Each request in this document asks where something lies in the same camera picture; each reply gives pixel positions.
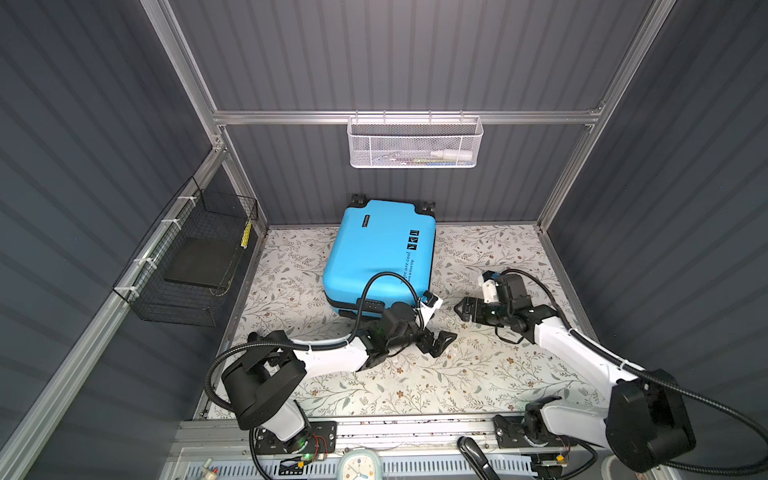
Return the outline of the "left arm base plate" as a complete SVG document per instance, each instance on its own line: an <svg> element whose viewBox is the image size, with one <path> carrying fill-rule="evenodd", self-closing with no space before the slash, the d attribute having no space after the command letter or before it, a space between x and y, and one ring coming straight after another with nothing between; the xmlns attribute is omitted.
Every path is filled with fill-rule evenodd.
<svg viewBox="0 0 768 480"><path fill-rule="evenodd" d="M281 441L265 428L255 436L255 451L260 455L329 454L335 451L338 423L335 421L310 421L296 436Z"/></svg>

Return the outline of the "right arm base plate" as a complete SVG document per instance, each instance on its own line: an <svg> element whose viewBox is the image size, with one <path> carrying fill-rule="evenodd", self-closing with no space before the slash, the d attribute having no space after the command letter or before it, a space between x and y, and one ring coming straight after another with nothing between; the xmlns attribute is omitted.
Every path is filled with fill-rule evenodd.
<svg viewBox="0 0 768 480"><path fill-rule="evenodd" d="M535 420L529 420L525 414L497 414L492 418L494 435L501 448L545 448L560 447L569 451L574 443L566 436L557 436L548 432Z"/></svg>

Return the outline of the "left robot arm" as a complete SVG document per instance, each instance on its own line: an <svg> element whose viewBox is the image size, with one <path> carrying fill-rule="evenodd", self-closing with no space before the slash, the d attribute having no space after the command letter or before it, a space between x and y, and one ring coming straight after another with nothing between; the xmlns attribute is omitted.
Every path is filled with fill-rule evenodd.
<svg viewBox="0 0 768 480"><path fill-rule="evenodd" d="M410 346L433 358L441 356L457 335L427 328L439 308L396 302L378 318L358 320L350 336L325 343L301 343L283 331L256 335L220 356L219 363L234 358L221 375L227 398L213 394L210 399L232 412L243 431L264 428L285 444L301 442L309 422L293 395L303 381L369 370Z"/></svg>

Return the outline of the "blue hardshell suitcase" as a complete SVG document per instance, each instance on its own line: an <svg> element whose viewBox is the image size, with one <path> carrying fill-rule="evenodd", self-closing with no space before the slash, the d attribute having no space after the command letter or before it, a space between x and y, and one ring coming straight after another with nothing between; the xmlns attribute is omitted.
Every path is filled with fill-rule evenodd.
<svg viewBox="0 0 768 480"><path fill-rule="evenodd" d="M326 299L339 315L353 319L365 285L365 319L378 318L395 302L414 303L411 292L430 289L437 223L427 201L370 199L354 194L342 218L322 281ZM389 276L396 273L405 280Z"/></svg>

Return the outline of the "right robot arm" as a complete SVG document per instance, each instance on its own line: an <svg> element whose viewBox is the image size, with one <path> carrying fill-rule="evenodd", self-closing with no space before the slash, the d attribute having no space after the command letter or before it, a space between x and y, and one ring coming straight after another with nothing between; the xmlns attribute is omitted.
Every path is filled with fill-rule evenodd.
<svg viewBox="0 0 768 480"><path fill-rule="evenodd" d="M532 446L570 438L610 449L627 467L644 472L692 451L696 438L674 378L656 370L650 380L628 362L572 327L555 301L536 305L525 282L529 274L486 271L483 295L465 297L453 310L468 323L508 328L521 339L564 361L608 402L572 404L561 395L528 403L517 432Z"/></svg>

